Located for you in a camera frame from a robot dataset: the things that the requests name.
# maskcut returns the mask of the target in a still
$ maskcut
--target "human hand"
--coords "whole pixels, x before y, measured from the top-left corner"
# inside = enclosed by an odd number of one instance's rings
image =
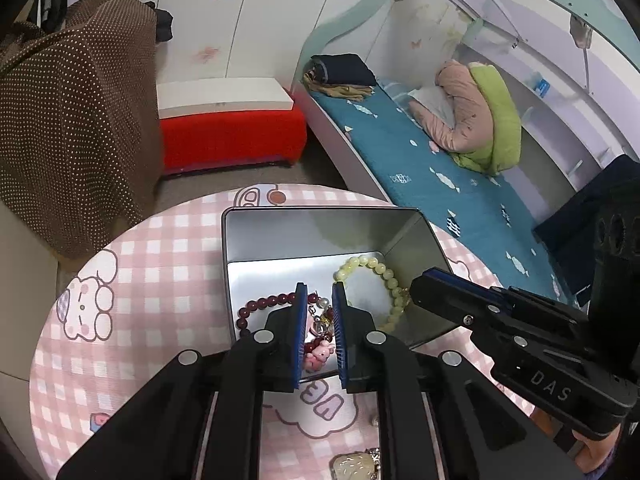
[[[616,445],[620,435],[620,425],[604,440],[590,440],[577,431],[573,431],[576,440],[584,442],[584,447],[575,457],[575,463],[583,473],[599,468]]]
[[[529,417],[537,427],[540,428],[547,436],[554,434],[554,425],[548,413],[536,408]],[[577,431],[573,431],[574,438],[584,443],[584,447],[575,457],[575,463],[583,473],[589,473],[599,468],[607,459],[609,453],[618,441],[620,434],[620,425],[617,426],[605,439],[590,440],[581,435]]]

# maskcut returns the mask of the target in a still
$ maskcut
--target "red cushion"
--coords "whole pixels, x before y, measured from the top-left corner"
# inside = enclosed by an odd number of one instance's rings
[[[164,172],[286,161],[294,164],[306,143],[302,111],[214,112],[160,121]]]

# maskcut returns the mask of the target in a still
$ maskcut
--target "teal mattress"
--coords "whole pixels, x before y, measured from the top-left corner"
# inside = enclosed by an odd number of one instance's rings
[[[457,238],[502,286],[565,301],[534,219],[504,177],[460,168],[380,88],[356,103],[311,92],[351,138],[389,198]]]

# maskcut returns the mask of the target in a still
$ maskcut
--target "round table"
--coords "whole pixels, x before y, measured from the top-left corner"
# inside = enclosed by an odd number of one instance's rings
[[[36,445],[51,478],[177,353],[230,346],[220,217],[233,206],[389,206],[348,191],[259,184],[185,202],[126,231],[94,256],[53,305],[31,366]],[[452,269],[500,285],[465,246],[433,226]],[[456,349],[485,375],[493,364],[458,328],[418,351]],[[505,391],[525,412],[533,408]],[[351,396],[337,378],[294,394],[266,393],[260,480],[330,478],[334,456],[378,445],[375,394]]]

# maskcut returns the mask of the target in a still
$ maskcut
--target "screw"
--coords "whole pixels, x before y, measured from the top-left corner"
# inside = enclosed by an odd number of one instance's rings
[[[273,341],[273,332],[270,330],[258,330],[254,334],[254,340],[258,343],[267,344]]]
[[[198,354],[193,350],[185,350],[178,355],[178,362],[183,366],[194,364],[198,360]]]
[[[382,332],[374,330],[373,332],[369,332],[367,334],[367,341],[369,341],[373,345],[382,345],[382,343],[386,341],[386,335],[384,335],[384,333]]]
[[[449,366],[458,366],[462,362],[462,357],[458,352],[448,351],[442,354],[442,360]]]

